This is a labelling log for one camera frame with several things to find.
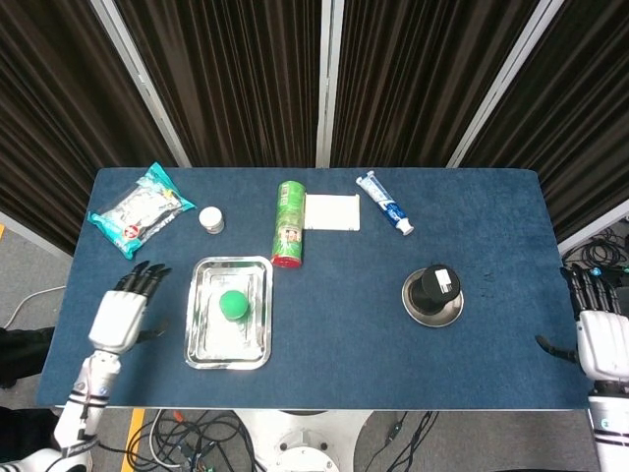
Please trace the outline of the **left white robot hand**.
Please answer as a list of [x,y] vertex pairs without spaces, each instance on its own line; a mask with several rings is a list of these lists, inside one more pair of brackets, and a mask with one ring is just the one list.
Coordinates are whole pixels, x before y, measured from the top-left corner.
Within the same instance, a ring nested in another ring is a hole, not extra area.
[[168,321],[142,329],[147,306],[172,268],[144,261],[122,276],[101,299],[88,339],[95,350],[121,355],[164,334]]

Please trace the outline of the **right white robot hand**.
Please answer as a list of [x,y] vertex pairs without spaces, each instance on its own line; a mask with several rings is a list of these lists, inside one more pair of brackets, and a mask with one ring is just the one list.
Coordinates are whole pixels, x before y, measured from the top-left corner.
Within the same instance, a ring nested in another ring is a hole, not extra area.
[[594,382],[629,384],[629,313],[622,310],[617,289],[578,265],[563,267],[561,274],[574,312],[576,347],[561,349],[539,334],[537,345],[579,366]]

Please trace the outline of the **green ball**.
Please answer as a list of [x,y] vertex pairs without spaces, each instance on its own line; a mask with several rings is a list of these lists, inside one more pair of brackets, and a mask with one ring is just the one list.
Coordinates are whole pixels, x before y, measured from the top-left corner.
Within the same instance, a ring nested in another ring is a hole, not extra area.
[[225,291],[219,298],[219,308],[228,321],[234,322],[245,317],[249,312],[249,299],[239,290]]

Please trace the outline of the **black cylindrical container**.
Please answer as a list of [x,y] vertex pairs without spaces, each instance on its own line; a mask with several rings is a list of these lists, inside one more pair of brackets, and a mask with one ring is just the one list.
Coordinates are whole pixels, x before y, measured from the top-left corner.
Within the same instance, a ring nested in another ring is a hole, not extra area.
[[433,315],[461,294],[461,282],[448,265],[431,265],[410,285],[410,301],[419,311]]

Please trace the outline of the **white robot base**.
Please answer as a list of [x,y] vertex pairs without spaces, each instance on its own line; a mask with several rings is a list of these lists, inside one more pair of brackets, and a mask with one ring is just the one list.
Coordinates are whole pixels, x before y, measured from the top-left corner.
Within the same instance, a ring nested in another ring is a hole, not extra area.
[[355,449],[370,410],[236,412],[266,472],[354,472]]

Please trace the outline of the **rectangular steel tray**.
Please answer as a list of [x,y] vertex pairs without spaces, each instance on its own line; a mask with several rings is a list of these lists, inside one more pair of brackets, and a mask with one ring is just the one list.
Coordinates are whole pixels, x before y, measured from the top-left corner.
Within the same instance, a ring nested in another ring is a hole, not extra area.
[[[208,257],[193,270],[186,318],[185,360],[198,370],[255,370],[271,354],[273,267],[261,256]],[[228,321],[220,296],[239,290],[248,314]]]

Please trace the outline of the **teal snack bag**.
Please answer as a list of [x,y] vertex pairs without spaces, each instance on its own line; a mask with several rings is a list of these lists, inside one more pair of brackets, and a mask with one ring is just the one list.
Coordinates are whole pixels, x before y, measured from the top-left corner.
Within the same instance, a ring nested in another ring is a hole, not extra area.
[[185,198],[165,169],[154,162],[112,204],[90,211],[87,221],[131,260],[148,239],[182,212],[197,206]]

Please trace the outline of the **small white jar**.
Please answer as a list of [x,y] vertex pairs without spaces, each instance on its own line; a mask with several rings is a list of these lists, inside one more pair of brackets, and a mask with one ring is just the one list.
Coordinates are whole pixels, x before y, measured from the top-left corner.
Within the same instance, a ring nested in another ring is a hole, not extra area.
[[222,211],[216,206],[207,206],[199,213],[200,225],[209,234],[219,234],[223,231],[225,221]]

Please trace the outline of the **round steel plate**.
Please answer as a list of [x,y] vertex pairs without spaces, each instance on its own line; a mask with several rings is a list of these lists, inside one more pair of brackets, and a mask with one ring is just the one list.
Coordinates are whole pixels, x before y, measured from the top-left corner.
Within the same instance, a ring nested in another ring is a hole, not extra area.
[[410,301],[410,285],[417,280],[426,267],[412,272],[402,286],[402,304],[407,314],[420,325],[427,327],[446,327],[455,323],[461,316],[464,307],[464,294],[461,286],[461,294],[452,302],[449,302],[441,311],[429,315],[417,310]]

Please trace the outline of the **green chips can red lid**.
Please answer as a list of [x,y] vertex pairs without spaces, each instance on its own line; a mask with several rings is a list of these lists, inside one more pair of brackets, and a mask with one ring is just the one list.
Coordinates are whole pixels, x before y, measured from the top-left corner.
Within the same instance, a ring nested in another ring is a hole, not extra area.
[[271,263],[295,268],[302,265],[306,188],[297,181],[278,187]]

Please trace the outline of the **dark brown curtain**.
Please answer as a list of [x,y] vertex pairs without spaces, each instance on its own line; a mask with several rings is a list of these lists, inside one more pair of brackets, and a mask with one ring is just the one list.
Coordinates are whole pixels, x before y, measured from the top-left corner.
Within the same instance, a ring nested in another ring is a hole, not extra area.
[[465,167],[537,173],[563,241],[629,199],[629,0],[564,0]]
[[73,254],[97,172],[176,164],[89,0],[0,0],[0,212]]
[[331,166],[445,166],[538,1],[346,0]]
[[312,167],[321,0],[116,0],[195,167]]

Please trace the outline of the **blue table cloth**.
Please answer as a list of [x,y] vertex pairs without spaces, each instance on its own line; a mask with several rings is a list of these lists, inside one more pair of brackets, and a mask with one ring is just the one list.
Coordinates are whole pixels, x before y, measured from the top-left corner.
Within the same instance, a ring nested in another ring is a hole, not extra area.
[[[414,231],[394,229],[368,197],[356,232],[313,231],[303,263],[273,272],[271,354],[253,371],[185,361],[188,295],[207,257],[269,257],[280,183],[315,194],[357,191],[355,169],[169,168],[197,207],[219,207],[207,233],[195,210],[137,252],[171,272],[144,325],[163,335],[122,357],[110,402],[126,407],[273,409],[582,409],[590,382],[544,353],[535,336],[576,343],[569,292],[538,175],[523,169],[379,168]],[[446,327],[414,321],[402,286],[415,270],[450,266],[464,307]]]

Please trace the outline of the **white plastic box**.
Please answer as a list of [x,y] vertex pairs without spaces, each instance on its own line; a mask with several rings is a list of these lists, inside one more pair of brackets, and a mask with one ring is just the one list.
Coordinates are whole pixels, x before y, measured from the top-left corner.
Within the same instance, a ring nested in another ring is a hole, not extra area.
[[359,231],[360,196],[306,194],[306,230]]

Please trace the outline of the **blue white toothpaste tube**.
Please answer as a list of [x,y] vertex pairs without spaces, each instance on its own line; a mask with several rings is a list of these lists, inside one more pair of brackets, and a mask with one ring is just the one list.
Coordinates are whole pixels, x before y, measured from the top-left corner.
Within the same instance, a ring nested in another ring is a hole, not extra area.
[[359,176],[356,184],[377,204],[389,223],[404,236],[414,231],[407,214],[382,186],[373,170]]

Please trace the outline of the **white partition post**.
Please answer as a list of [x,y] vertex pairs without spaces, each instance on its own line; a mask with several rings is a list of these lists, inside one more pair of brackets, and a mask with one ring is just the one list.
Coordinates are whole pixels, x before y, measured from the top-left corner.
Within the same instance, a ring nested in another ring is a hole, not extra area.
[[507,93],[564,2],[565,0],[538,1],[533,13],[502,62],[458,145],[448,159],[446,168],[457,168],[461,165],[487,120]]
[[344,10],[345,0],[321,0],[316,168],[331,163]]
[[190,158],[182,145],[115,0],[89,0],[89,3],[123,62],[149,115],[176,163],[180,167],[190,168],[192,166]]

